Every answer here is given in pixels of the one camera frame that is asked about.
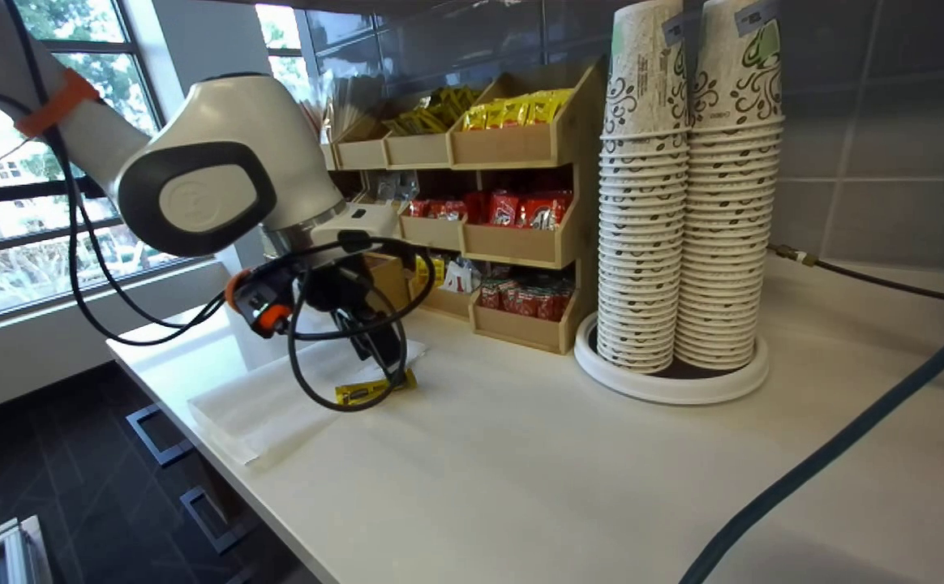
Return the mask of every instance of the cabinet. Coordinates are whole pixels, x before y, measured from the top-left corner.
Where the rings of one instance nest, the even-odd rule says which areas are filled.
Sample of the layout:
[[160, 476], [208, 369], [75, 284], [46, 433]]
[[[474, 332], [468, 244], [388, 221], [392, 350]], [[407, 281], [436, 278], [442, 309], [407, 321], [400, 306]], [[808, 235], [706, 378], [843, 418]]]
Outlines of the cabinet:
[[[502, 172], [555, 172], [568, 177], [572, 209], [555, 229], [519, 229], [468, 221], [407, 217], [401, 238], [468, 258], [533, 269], [575, 269], [575, 294], [563, 321], [521, 318], [476, 306], [476, 294], [432, 291], [429, 309], [465, 316], [476, 333], [564, 355], [577, 325], [598, 309], [598, 148], [605, 81], [598, 66], [564, 81], [575, 88], [555, 122], [502, 131], [449, 131], [439, 135], [383, 135], [327, 147], [343, 172], [470, 172], [490, 185]], [[527, 77], [497, 77], [480, 99], [538, 91]]]

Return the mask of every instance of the window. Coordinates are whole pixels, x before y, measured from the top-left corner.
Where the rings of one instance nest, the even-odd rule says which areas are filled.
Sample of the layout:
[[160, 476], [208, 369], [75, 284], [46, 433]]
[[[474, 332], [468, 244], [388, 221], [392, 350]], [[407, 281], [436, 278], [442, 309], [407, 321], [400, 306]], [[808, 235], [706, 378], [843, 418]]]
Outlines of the window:
[[289, 88], [295, 99], [313, 99], [295, 11], [261, 2], [256, 20], [264, 22], [272, 76]]
[[[25, 30], [69, 68], [82, 71], [100, 96], [134, 128], [153, 134], [162, 114], [147, 84], [140, 50], [116, 0], [16, 0]], [[144, 247], [115, 205], [86, 187], [88, 217], [115, 277], [140, 277], [174, 256]], [[82, 238], [82, 281], [104, 284], [94, 247]], [[62, 170], [42, 142], [21, 142], [0, 114], [0, 316], [69, 294], [69, 199]]]

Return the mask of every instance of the stack of paper cups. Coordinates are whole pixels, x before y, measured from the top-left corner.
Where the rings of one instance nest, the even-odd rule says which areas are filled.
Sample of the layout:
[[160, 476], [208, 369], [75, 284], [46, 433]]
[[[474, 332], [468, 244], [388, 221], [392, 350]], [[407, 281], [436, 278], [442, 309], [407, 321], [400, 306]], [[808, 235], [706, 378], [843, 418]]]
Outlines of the stack of paper cups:
[[690, 176], [678, 361], [752, 361], [783, 142], [783, 61], [772, 0], [706, 0], [690, 91]]
[[688, 196], [680, 0], [618, 11], [599, 138], [598, 355], [660, 372], [676, 361]]

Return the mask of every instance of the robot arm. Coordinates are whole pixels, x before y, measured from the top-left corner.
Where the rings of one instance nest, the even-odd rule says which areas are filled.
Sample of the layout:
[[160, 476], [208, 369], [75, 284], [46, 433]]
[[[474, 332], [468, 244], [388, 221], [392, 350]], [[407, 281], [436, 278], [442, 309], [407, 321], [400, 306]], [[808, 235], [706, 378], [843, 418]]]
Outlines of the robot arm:
[[40, 42], [29, 46], [50, 104], [37, 94], [25, 52], [0, 2], [0, 94], [37, 116], [5, 99], [0, 109], [37, 134], [51, 114], [73, 162], [104, 185], [126, 227], [155, 251], [205, 256], [261, 221], [269, 235], [305, 244], [308, 221], [343, 200], [325, 172], [308, 116], [272, 77], [194, 84], [174, 119], [148, 138], [100, 99], [65, 108], [82, 77]]

